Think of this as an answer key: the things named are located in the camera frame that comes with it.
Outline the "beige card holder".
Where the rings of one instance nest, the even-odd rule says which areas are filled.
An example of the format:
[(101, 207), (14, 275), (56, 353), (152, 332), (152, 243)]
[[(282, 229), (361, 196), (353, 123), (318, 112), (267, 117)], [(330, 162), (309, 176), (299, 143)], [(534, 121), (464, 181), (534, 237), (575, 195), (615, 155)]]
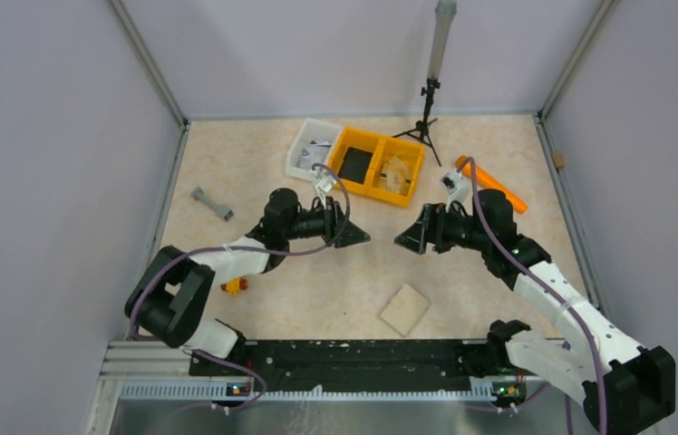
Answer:
[(380, 318), (396, 333), (407, 336), (423, 318), (430, 302), (416, 289), (406, 284), (380, 312)]

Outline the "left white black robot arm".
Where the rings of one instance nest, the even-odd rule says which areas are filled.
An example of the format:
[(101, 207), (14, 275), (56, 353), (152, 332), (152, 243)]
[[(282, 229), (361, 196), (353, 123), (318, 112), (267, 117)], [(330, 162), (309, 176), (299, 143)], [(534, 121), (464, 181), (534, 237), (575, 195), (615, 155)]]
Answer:
[(259, 222), (244, 236), (220, 247), (184, 252), (161, 248), (124, 306), (131, 336), (140, 330), (166, 344), (210, 354), (224, 374), (239, 372), (245, 363), (243, 334), (204, 312), (211, 290), (238, 278), (277, 268), (294, 253), (290, 243), (319, 237), (325, 247), (350, 247), (370, 241), (333, 198), (315, 198), (304, 208), (290, 188), (274, 190)]

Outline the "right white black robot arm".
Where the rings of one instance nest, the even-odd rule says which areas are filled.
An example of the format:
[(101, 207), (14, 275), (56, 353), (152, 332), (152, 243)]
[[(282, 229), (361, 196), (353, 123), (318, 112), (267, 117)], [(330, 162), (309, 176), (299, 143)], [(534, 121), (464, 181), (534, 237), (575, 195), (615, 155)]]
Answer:
[(532, 372), (583, 409), (601, 434), (638, 434), (676, 410), (676, 361), (662, 346), (640, 344), (608, 320), (563, 276), (550, 254), (517, 230), (514, 210), (495, 189), (426, 204), (395, 245), (422, 255), (454, 247), (480, 252), (486, 268), (543, 314), (568, 347), (520, 321), (489, 328), (486, 360), (498, 373)]

